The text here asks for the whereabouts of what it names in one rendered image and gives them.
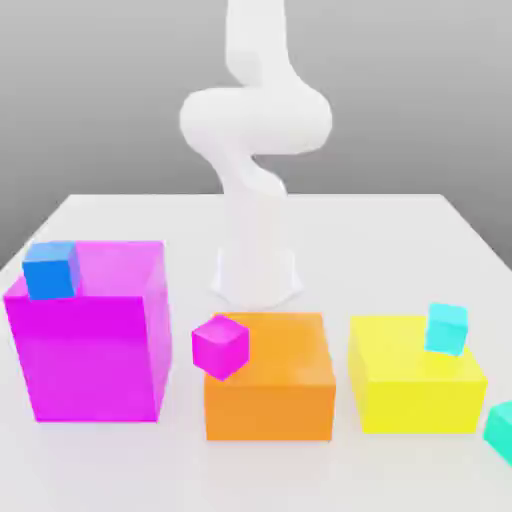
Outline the small magenta cube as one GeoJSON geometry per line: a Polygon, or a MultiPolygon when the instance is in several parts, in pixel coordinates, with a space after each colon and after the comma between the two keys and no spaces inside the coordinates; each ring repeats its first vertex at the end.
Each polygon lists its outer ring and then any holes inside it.
{"type": "Polygon", "coordinates": [[[215,315],[191,333],[193,363],[224,381],[249,361],[250,330],[226,315],[215,315]]]}

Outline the small cyan cube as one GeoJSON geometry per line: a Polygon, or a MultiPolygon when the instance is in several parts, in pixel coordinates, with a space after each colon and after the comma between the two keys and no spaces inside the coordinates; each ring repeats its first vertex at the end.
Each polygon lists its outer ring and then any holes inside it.
{"type": "Polygon", "coordinates": [[[461,356],[467,334],[468,310],[466,307],[444,303],[429,305],[424,344],[426,351],[461,356]]]}

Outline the small blue cube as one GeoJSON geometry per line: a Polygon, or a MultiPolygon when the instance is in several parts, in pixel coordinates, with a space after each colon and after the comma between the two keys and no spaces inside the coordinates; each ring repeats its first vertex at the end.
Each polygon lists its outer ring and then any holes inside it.
{"type": "Polygon", "coordinates": [[[22,269],[32,300],[72,298],[79,288],[81,274],[74,241],[32,243],[22,269]]]}

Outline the small teal cube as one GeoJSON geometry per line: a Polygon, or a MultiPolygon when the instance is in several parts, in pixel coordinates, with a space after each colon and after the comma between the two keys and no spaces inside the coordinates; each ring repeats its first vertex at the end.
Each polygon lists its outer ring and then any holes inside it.
{"type": "Polygon", "coordinates": [[[512,400],[490,409],[483,438],[512,467],[512,400]]]}

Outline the large orange box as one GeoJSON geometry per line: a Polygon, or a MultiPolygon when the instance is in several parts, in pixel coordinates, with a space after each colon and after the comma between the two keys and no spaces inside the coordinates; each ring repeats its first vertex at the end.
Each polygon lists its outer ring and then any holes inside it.
{"type": "Polygon", "coordinates": [[[209,441],[329,441],[336,379],[319,312],[229,312],[249,328],[249,361],[204,377],[209,441]]]}

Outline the large magenta box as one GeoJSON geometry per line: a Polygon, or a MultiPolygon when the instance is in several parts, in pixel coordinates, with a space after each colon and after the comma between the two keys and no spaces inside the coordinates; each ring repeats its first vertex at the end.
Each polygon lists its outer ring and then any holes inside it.
{"type": "Polygon", "coordinates": [[[160,241],[76,241],[72,298],[32,300],[24,273],[4,304],[35,418],[155,422],[172,338],[160,241]]]}

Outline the large yellow box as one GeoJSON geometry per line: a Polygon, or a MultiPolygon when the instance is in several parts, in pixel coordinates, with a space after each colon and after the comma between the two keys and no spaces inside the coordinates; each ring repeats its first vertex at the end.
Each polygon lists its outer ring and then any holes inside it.
{"type": "Polygon", "coordinates": [[[426,324],[415,315],[350,318],[348,374],[365,433],[476,431],[488,380],[469,349],[425,350],[426,324]]]}

